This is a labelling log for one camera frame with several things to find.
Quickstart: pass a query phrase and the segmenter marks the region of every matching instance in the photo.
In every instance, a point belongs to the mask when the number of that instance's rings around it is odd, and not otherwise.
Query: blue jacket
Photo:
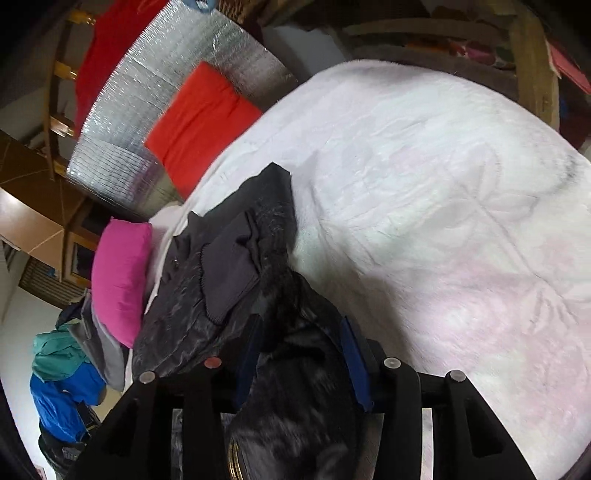
[[[86,433],[76,403],[98,405],[104,387],[105,382],[96,368],[87,363],[81,364],[64,380],[43,382],[33,374],[30,382],[41,424],[56,439],[67,443],[79,442]]]

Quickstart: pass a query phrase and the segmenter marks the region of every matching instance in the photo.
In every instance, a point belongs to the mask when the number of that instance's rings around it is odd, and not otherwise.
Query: bed
[[[151,297],[186,214],[271,161],[292,174],[293,268],[386,353],[418,371],[466,372],[538,480],[564,475],[591,440],[587,159],[467,80],[342,64],[269,110],[164,217]],[[426,414],[425,479],[428,431]]]

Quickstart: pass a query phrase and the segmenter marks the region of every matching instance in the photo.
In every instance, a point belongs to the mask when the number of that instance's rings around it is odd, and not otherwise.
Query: red cushion
[[[260,116],[261,111],[236,93],[225,77],[201,62],[145,145],[186,199],[216,157]]]
[[[76,77],[76,131],[113,70],[168,0],[115,0],[95,25],[94,37]]]

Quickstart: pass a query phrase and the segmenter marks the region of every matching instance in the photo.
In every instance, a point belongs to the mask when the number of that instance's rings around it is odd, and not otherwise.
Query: red pillow
[[[236,93],[223,75],[201,62],[145,145],[186,199],[217,156],[260,116],[261,111]]]
[[[76,77],[76,132],[113,70],[168,0],[115,0],[96,20],[90,48]]]

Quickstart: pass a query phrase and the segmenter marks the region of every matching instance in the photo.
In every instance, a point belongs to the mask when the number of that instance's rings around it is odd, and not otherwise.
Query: pink pillow
[[[132,348],[144,312],[146,266],[152,226],[111,219],[92,265],[92,304],[100,321]]]

